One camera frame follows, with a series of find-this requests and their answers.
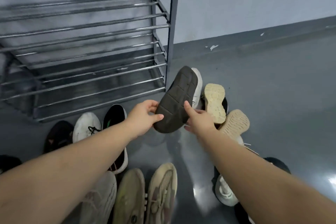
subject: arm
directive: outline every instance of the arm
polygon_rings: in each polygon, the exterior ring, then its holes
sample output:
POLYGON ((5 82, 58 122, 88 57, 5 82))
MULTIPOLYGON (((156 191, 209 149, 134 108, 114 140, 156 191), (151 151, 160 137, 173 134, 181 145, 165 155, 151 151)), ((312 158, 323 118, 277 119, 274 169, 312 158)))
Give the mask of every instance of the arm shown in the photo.
POLYGON ((125 146, 163 118, 148 114, 157 104, 146 100, 123 122, 2 174, 1 222, 62 222, 125 146))
POLYGON ((211 116, 184 107, 197 135, 249 216, 258 224, 334 223, 336 204, 219 132, 211 116))

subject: person's left hand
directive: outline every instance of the person's left hand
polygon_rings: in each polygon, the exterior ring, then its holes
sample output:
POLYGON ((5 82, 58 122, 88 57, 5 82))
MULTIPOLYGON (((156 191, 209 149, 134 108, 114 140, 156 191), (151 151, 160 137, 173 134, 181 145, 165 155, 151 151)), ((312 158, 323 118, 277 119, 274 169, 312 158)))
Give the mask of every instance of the person's left hand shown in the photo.
POLYGON ((149 115, 149 112, 155 113, 158 107, 155 100, 145 100, 133 107, 125 120, 129 124, 129 128, 134 130, 135 137, 146 133, 155 122, 163 119, 163 114, 149 115))

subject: hand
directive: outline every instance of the hand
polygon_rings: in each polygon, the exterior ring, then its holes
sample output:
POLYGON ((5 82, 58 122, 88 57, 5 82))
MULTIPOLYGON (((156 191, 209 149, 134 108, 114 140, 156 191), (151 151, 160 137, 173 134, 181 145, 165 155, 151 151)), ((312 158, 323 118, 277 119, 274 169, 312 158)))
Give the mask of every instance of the hand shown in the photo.
POLYGON ((155 113, 158 107, 155 100, 145 100, 133 107, 125 120, 129 128, 134 129, 135 138, 145 134, 155 122, 163 119, 163 114, 149 115, 149 112, 155 113))
POLYGON ((204 137, 209 130, 216 130, 210 114, 203 110, 194 110, 188 101, 184 102, 184 109, 189 115, 185 130, 195 134, 197 137, 204 137))

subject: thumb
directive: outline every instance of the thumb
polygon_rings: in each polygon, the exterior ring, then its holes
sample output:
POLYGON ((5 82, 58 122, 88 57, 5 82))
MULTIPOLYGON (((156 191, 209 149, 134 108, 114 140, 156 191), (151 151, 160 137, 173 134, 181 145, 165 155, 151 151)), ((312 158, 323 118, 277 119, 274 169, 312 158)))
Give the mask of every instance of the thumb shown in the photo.
POLYGON ((155 122, 162 120, 164 116, 163 114, 155 114, 155 115, 151 115, 151 117, 152 117, 152 121, 154 124, 155 122))
POLYGON ((195 112, 195 110, 190 106, 189 102, 186 100, 184 102, 184 109, 187 112, 187 114, 189 115, 189 117, 194 116, 197 112, 195 112))

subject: epoxy floor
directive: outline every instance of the epoxy floor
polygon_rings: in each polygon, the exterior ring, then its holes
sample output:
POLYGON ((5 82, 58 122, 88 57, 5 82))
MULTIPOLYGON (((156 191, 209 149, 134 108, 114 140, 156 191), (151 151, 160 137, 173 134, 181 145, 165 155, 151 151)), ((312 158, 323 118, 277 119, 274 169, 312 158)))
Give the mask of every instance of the epoxy floor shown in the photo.
MULTIPOLYGON (((336 201, 336 33, 317 33, 267 44, 174 59, 170 77, 183 66, 199 69, 204 85, 224 86, 229 111, 250 119, 245 142, 262 157, 282 160, 292 174, 336 201)), ((129 112, 139 101, 123 103, 129 112)), ((96 110, 102 120, 108 108, 96 110)), ((0 154, 37 157, 55 121, 36 124, 9 107, 1 113, 0 154)), ((79 115, 66 120, 76 122, 79 115)), ((233 208, 213 194, 214 167, 194 135, 183 128, 163 135, 151 129, 127 147, 128 168, 140 168, 147 186, 155 169, 173 162, 178 189, 172 223, 237 223, 233 208)))

